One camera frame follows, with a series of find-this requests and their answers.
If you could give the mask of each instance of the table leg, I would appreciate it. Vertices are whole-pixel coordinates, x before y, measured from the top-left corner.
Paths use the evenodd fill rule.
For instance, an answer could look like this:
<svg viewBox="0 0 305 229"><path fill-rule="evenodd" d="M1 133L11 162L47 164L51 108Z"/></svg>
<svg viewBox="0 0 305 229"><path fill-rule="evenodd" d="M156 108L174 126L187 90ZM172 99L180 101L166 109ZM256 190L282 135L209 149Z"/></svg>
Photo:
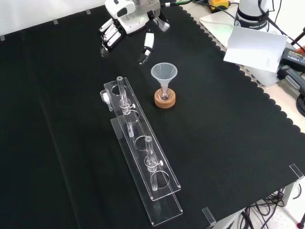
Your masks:
<svg viewBox="0 0 305 229"><path fill-rule="evenodd" d="M299 179L299 180L297 180L297 181L295 181L295 182L293 182L290 185L287 185L285 187L284 194L283 194L283 203L284 203L284 206L286 206L288 204L288 202L295 197L292 194L292 191L295 190L299 186L300 180L301 179Z"/></svg>
<svg viewBox="0 0 305 229"><path fill-rule="evenodd" d="M237 219L237 217L242 213L242 211L244 210L241 209L240 211L218 221L214 226L213 226L213 229L227 229L230 224Z"/></svg>

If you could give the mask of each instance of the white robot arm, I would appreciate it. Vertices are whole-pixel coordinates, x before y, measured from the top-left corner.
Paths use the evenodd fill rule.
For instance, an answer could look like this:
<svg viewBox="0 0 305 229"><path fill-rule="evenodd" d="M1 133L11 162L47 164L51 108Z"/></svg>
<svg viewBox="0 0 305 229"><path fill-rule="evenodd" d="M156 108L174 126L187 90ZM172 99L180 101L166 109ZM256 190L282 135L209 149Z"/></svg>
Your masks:
<svg viewBox="0 0 305 229"><path fill-rule="evenodd" d="M163 31L169 28L168 21L160 10L159 0L106 0L105 6L112 18L100 28L102 53L110 52L121 38L144 28L149 20L154 20ZM150 41L152 36L151 31L146 35Z"/></svg>
<svg viewBox="0 0 305 229"><path fill-rule="evenodd" d="M271 0L240 0L235 26L249 29L264 30L267 25L267 16Z"/></svg>

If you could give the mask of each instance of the funnel stem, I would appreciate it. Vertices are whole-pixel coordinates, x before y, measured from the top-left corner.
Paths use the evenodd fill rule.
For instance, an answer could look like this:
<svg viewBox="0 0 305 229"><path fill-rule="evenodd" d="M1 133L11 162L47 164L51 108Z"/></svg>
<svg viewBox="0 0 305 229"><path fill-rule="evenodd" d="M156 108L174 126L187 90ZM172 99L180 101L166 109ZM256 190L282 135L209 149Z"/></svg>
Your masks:
<svg viewBox="0 0 305 229"><path fill-rule="evenodd" d="M162 98L166 98L167 97L167 90L168 90L168 84L166 85L162 85L161 84L161 88L162 88Z"/></svg>

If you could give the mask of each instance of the white wall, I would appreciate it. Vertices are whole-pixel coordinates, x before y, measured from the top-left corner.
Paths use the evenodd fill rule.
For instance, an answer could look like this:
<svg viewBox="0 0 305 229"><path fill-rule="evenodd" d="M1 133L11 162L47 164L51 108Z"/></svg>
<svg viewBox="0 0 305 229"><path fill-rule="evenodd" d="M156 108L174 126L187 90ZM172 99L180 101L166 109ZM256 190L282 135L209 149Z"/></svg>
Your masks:
<svg viewBox="0 0 305 229"><path fill-rule="evenodd" d="M105 0L0 0L0 35L104 5Z"/></svg>

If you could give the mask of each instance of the glass test tube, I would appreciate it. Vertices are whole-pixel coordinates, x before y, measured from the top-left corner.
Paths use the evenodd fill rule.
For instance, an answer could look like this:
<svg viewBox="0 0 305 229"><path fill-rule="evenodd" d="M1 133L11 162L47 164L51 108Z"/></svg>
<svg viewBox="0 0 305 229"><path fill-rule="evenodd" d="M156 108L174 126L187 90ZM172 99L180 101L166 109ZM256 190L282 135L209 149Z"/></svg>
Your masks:
<svg viewBox="0 0 305 229"><path fill-rule="evenodd" d="M152 190L156 191L158 189L157 184L157 175L155 171L157 171L157 157L156 153L153 150L153 141L151 136L145 137L145 144L146 144L146 152L147 152L147 161L146 165L148 166L147 169L151 173L151 184L152 184Z"/></svg>
<svg viewBox="0 0 305 229"><path fill-rule="evenodd" d="M120 91L120 95L121 95L121 103L122 103L122 106L125 106L125 105L128 104L128 102L127 102L127 97L126 97L126 91L125 91L125 87L124 87L123 77L119 76L116 79L117 79L118 85L119 85L119 91Z"/></svg>
<svg viewBox="0 0 305 229"><path fill-rule="evenodd" d="M123 114L126 115L126 124L127 124L128 134L129 134L129 137L134 137L133 127L132 127L132 123L131 123L130 117L129 117L130 100L128 100L127 96L126 96L123 77L119 76L116 79L118 81L118 86L119 86L119 91L120 91L120 96L121 96L120 107L122 108Z"/></svg>

